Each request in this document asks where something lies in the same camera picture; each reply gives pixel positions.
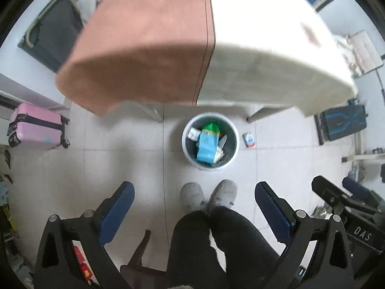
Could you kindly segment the pink brown table cloth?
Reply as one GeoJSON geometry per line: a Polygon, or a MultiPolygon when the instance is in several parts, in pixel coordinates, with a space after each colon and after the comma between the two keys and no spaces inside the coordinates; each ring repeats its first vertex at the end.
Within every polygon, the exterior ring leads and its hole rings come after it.
{"type": "Polygon", "coordinates": [[[103,0],[56,86],[98,116],[127,100],[194,106],[214,48],[211,0],[103,0]]]}

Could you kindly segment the green blue plastic bag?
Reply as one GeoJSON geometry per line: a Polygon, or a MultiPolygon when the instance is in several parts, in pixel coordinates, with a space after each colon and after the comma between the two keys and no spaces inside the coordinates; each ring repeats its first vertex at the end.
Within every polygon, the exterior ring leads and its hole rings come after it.
{"type": "Polygon", "coordinates": [[[223,150],[218,146],[221,135],[220,127],[216,123],[203,126],[198,142],[196,160],[201,163],[215,164],[223,155],[223,150]]]}

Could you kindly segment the white round trash bin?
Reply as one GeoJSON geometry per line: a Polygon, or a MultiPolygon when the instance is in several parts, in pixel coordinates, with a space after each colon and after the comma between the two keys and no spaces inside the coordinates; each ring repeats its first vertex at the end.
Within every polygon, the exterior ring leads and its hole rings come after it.
{"type": "Polygon", "coordinates": [[[183,129],[181,146],[193,166],[203,171],[218,171],[234,162],[239,152],[239,133],[227,116],[201,113],[183,129]]]}

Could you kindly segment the grey slipper left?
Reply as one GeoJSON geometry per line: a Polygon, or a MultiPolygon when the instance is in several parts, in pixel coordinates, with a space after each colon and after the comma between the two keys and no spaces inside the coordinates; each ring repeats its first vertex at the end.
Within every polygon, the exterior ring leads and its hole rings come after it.
{"type": "Polygon", "coordinates": [[[186,183],[180,191],[180,199],[188,213],[206,210],[202,187],[198,183],[186,183]]]}

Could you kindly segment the brown printed card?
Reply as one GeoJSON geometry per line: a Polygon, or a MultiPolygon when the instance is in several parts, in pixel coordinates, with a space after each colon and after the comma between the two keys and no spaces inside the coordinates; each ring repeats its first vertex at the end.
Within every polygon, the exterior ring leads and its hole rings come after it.
{"type": "Polygon", "coordinates": [[[307,26],[303,26],[303,29],[305,31],[305,34],[307,35],[307,38],[309,39],[309,42],[316,46],[320,46],[318,39],[315,33],[313,32],[313,30],[307,26]]]}

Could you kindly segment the beige chair with bags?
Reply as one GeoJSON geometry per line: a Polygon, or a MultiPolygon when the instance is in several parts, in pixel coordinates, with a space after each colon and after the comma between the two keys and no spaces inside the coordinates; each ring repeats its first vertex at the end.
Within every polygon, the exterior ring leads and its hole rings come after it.
{"type": "Polygon", "coordinates": [[[334,35],[334,39],[353,78],[359,78],[384,65],[379,51],[365,30],[353,35],[334,35]]]}

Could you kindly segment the blue white small box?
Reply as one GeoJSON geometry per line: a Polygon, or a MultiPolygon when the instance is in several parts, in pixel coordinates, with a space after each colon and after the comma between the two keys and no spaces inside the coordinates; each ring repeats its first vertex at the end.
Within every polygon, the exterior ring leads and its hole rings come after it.
{"type": "Polygon", "coordinates": [[[242,138],[244,140],[246,148],[253,148],[256,146],[255,137],[252,132],[245,132],[242,134],[242,138]]]}

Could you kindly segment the person's black trouser legs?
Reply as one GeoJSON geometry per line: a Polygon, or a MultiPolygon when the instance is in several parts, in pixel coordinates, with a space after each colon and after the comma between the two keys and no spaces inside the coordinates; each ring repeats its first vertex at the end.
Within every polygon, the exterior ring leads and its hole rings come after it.
{"type": "Polygon", "coordinates": [[[261,288],[279,255],[246,217],[225,207],[191,212],[173,230],[169,288],[261,288]]]}

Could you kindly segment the black blue patterned panel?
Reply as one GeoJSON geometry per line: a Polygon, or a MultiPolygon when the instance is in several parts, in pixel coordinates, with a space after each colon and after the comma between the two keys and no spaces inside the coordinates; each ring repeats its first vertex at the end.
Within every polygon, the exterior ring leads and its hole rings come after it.
{"type": "Polygon", "coordinates": [[[367,127],[367,113],[364,105],[348,105],[330,108],[314,115],[318,143],[324,145],[350,136],[367,127]]]}

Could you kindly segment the white striped table cloth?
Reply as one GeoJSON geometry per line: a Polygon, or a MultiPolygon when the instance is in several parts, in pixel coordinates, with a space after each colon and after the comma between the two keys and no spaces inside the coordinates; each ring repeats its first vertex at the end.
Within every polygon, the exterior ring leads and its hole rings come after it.
{"type": "Polygon", "coordinates": [[[312,116],[356,96],[331,31],[306,0],[211,2],[215,47],[198,105],[296,107],[312,116]]]}

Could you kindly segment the grey slipper right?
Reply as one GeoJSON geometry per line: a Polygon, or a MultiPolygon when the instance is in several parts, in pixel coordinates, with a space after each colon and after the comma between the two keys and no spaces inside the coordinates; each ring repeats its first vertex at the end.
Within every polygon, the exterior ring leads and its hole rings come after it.
{"type": "Polygon", "coordinates": [[[229,180],[222,180],[212,192],[208,202],[208,211],[212,213],[218,207],[232,209],[237,197],[237,185],[229,180]]]}

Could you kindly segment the grey slipper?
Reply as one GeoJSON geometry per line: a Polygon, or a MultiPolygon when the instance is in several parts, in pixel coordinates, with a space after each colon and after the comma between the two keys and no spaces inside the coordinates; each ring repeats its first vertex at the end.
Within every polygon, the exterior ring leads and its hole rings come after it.
{"type": "Polygon", "coordinates": [[[202,187],[198,183],[186,183],[180,191],[180,199],[188,213],[206,210],[202,187]]]}
{"type": "Polygon", "coordinates": [[[208,202],[208,211],[212,213],[218,207],[232,209],[237,197],[237,185],[229,180],[222,180],[212,192],[208,202]]]}

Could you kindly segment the pink suitcase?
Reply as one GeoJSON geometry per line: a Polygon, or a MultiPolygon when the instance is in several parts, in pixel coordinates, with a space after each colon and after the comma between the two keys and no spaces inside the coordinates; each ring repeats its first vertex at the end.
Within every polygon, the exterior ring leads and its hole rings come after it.
{"type": "Polygon", "coordinates": [[[23,102],[10,117],[6,134],[8,144],[11,148],[67,149],[71,145],[65,137],[65,127],[69,122],[59,113],[23,102]]]}

